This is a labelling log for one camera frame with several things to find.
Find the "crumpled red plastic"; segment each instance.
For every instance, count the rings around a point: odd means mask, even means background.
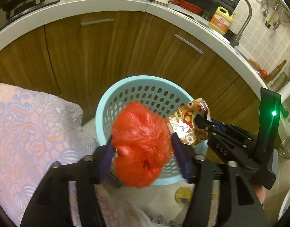
[[[131,187],[150,185],[172,152],[165,121],[146,106],[131,102],[112,126],[118,178]]]

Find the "red plastic container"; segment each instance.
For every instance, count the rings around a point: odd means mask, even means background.
[[[173,1],[171,1],[171,3],[178,5],[182,8],[185,8],[188,11],[195,13],[195,14],[200,14],[203,11],[203,9],[201,9],[198,6],[193,5],[189,2],[186,2],[185,0],[173,0]]]

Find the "patterned fabric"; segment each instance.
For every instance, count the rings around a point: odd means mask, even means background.
[[[54,161],[75,163],[97,147],[82,132],[82,116],[80,106],[59,97],[0,83],[0,204],[17,226]],[[81,226],[74,182],[69,190],[73,223]],[[108,227],[152,226],[141,211],[117,209],[102,186],[96,192]]]

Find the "light blue plastic basket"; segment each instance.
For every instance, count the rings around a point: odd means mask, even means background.
[[[105,145],[117,114],[131,101],[139,101],[162,117],[172,113],[193,98],[178,85],[154,76],[133,76],[112,85],[102,96],[96,111],[96,134],[99,145]],[[207,142],[196,145],[196,152],[206,154]],[[162,168],[152,185],[161,186],[183,180],[175,157]]]

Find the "screw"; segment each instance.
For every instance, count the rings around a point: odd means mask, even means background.
[[[194,156],[196,160],[199,161],[204,161],[206,159],[205,155],[202,154],[196,154],[196,156]]]
[[[237,167],[238,164],[235,161],[228,161],[228,166],[230,166],[230,167]]]
[[[86,155],[86,156],[84,156],[83,160],[84,160],[85,162],[87,162],[87,161],[92,161],[92,160],[93,160],[93,156],[92,156],[92,155]]]
[[[52,163],[52,165],[51,165],[52,168],[58,168],[58,167],[60,167],[60,166],[61,166],[61,163],[58,162],[58,161],[55,161],[55,162]]]

